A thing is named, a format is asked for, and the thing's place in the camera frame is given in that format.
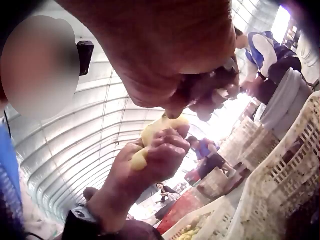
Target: woman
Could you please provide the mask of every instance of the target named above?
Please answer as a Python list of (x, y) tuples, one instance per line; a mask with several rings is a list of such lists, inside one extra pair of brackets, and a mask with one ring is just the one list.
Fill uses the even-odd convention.
[(161, 182), (157, 183), (157, 188), (161, 190), (162, 198), (160, 201), (156, 201), (156, 203), (164, 203), (166, 196), (169, 198), (170, 201), (176, 200), (178, 197), (180, 197), (179, 193), (177, 193), (175, 190), (168, 186), (164, 186)]

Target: basket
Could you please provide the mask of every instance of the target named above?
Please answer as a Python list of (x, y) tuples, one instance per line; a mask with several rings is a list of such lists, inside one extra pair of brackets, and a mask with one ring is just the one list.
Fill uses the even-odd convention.
[(235, 128), (231, 135), (221, 145), (218, 153), (223, 157), (231, 166), (239, 163), (238, 156), (242, 150), (243, 144), (250, 139), (256, 132), (258, 126), (246, 116), (240, 125)]
[[(247, 179), (225, 239), (281, 239), (286, 218), (319, 189), (319, 91), (271, 154)], [(297, 151), (293, 143), (302, 140)]]
[(215, 197), (224, 192), (227, 182), (228, 177), (218, 167), (215, 167), (199, 182), (198, 188), (202, 188), (207, 195)]
[(181, 236), (181, 231), (184, 229), (187, 225), (189, 225), (193, 219), (196, 216), (204, 215), (209, 212), (217, 211), (217, 209), (220, 208), (221, 204), (225, 201), (228, 201), (225, 196), (222, 196), (215, 201), (207, 204), (206, 206), (203, 206), (202, 208), (199, 208), (183, 218), (179, 222), (177, 222), (172, 228), (170, 228), (167, 232), (165, 232), (162, 237), (164, 240), (175, 240), (178, 239)]
[(278, 138), (260, 125), (253, 136), (244, 144), (243, 152), (239, 156), (250, 171), (254, 171), (265, 160), (279, 143)]

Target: wristwatch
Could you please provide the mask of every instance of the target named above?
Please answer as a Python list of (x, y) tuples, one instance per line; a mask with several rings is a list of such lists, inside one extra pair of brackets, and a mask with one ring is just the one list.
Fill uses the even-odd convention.
[(64, 239), (98, 239), (101, 228), (98, 221), (90, 214), (84, 204), (76, 204), (76, 207), (68, 212), (62, 240)]

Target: red tablecloth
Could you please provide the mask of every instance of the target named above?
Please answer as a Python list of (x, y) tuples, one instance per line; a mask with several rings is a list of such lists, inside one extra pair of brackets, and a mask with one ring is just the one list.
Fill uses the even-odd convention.
[(168, 213), (164, 216), (161, 223), (157, 227), (160, 234), (164, 234), (173, 225), (175, 225), (182, 217), (188, 213), (203, 207), (205, 204), (195, 197), (194, 189), (186, 191), (176, 202), (173, 204)]

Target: crate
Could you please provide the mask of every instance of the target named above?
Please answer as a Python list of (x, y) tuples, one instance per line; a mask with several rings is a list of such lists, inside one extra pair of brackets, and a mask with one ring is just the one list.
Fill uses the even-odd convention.
[(211, 197), (219, 196), (224, 192), (224, 187), (228, 182), (228, 177), (221, 169), (215, 167), (205, 178), (203, 178), (198, 187), (202, 187), (205, 193)]
[[(319, 97), (315, 92), (308, 98), (285, 137), (247, 179), (226, 240), (281, 239), (286, 218), (319, 189)], [(285, 158), (298, 138), (302, 144)]]
[(199, 208), (183, 218), (179, 222), (177, 222), (173, 227), (171, 227), (168, 231), (166, 231), (162, 237), (164, 240), (175, 240), (178, 239), (181, 236), (181, 231), (184, 229), (187, 225), (189, 225), (196, 216), (201, 216), (209, 212), (217, 211), (217, 209), (220, 208), (221, 204), (225, 201), (228, 201), (225, 196), (222, 196), (215, 201), (207, 204), (206, 206), (203, 206), (202, 208)]
[(254, 171), (268, 157), (278, 143), (279, 140), (273, 132), (264, 129), (260, 125), (255, 134), (244, 144), (238, 160), (250, 171)]
[(228, 232), (235, 211), (235, 207), (227, 199), (223, 201), (192, 240), (223, 239)]
[(160, 234), (164, 234), (187, 214), (202, 208), (206, 204), (207, 203), (204, 203), (203, 200), (195, 194), (194, 188), (189, 189), (177, 199), (165, 214), (161, 223), (157, 227), (158, 232)]
[(218, 153), (231, 166), (239, 163), (238, 156), (241, 153), (243, 144), (250, 139), (256, 132), (258, 126), (246, 116), (240, 125), (230, 134), (226, 141), (221, 145)]

